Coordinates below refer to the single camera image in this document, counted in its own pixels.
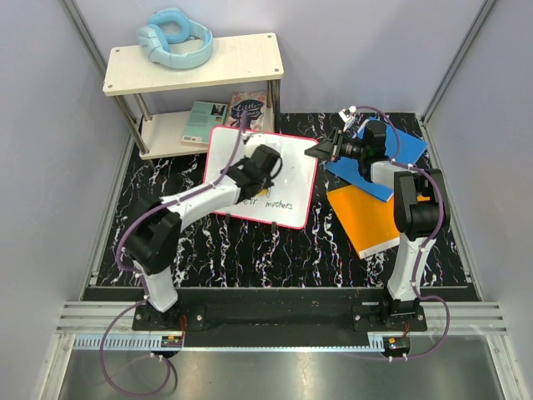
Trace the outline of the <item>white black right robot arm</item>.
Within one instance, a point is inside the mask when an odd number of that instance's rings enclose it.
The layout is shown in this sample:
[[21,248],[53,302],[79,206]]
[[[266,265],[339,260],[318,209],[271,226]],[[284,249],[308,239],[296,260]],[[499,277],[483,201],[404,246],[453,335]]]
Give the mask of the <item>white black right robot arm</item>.
[[421,273],[439,232],[449,227],[449,198],[443,173],[438,168],[423,169],[399,162],[386,154],[386,130],[391,128],[396,150],[401,140],[389,119],[368,119],[361,136],[348,137],[342,130],[309,147],[304,154],[336,163],[342,158],[357,161],[358,173],[369,183],[393,191],[393,218],[400,233],[395,266],[387,283],[386,295],[378,309],[379,323],[397,330],[408,316],[416,314],[421,301]]

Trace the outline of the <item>pink framed whiteboard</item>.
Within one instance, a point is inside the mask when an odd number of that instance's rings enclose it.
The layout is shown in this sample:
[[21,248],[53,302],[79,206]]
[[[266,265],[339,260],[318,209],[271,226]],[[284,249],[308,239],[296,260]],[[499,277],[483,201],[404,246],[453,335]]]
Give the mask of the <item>pink framed whiteboard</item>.
[[[239,128],[216,126],[212,129],[207,150],[204,182],[214,180],[227,165],[232,154]],[[316,144],[314,138],[297,137],[271,132],[247,131],[252,144],[266,144],[281,154],[282,169],[273,179],[270,197],[255,196],[250,200],[224,207],[214,213],[236,214],[276,222],[278,226],[300,230],[306,226],[311,195],[316,177],[317,159],[308,157],[304,151]]]

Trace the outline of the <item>yellow foam whiteboard eraser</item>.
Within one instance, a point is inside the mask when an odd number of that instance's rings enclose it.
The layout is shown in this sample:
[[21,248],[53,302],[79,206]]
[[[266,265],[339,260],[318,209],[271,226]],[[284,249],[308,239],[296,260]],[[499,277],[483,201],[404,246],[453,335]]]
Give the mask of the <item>yellow foam whiteboard eraser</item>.
[[257,196],[259,198],[269,198],[271,196],[271,189],[270,188],[264,188],[257,194]]

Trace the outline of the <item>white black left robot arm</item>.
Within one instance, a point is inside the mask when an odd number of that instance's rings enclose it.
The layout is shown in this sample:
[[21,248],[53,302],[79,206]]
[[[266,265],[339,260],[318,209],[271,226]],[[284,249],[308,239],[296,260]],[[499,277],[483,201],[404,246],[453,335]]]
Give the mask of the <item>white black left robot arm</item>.
[[261,144],[252,154],[230,159],[210,182],[185,192],[142,204],[145,211],[122,235],[115,254],[121,270],[132,271],[142,281],[145,303],[152,305],[151,320],[163,330],[174,328],[180,318],[171,263],[183,231],[210,213],[250,200],[271,188],[283,163],[281,154]]

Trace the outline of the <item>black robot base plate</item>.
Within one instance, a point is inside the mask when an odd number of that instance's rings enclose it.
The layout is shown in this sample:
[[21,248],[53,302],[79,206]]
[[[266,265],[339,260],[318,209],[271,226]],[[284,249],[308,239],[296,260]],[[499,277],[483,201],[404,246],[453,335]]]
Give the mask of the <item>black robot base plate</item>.
[[170,331],[184,327],[202,332],[220,326],[332,325],[357,332],[427,330],[421,304],[415,315],[383,317],[384,288],[183,288],[165,313],[152,305],[136,308],[135,331]]

